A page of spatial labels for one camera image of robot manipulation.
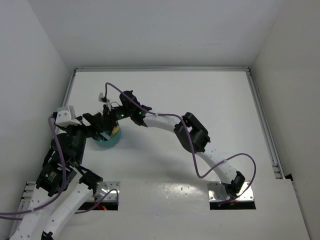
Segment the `yellow highlighter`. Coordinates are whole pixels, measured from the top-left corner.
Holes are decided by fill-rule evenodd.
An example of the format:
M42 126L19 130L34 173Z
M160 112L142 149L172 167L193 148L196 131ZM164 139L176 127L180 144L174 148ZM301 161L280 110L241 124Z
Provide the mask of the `yellow highlighter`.
M119 126L114 127L110 135L115 136L118 133L119 129L120 129Z

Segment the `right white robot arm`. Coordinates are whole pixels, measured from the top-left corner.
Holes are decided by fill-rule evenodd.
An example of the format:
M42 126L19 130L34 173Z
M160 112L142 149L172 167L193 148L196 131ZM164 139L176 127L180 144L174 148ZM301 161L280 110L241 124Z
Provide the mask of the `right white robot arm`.
M228 160L217 154L211 146L208 130L190 112L179 116L173 113L155 113L148 106L142 105L132 91L119 95L121 105L112 107L107 94L99 101L104 103L103 116L113 122L130 118L136 125L157 128L175 134L182 147L192 154L195 173L203 179L215 172L226 194L235 199L245 182L244 175L232 167Z

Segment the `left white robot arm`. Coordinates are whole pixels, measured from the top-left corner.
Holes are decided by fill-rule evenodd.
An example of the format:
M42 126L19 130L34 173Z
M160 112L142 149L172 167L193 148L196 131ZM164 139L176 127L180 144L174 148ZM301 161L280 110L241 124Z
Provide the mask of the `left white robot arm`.
M27 212L12 240L56 240L81 205L99 191L103 178L82 167L85 145L93 135L81 116L61 110L48 118L55 134L35 182Z

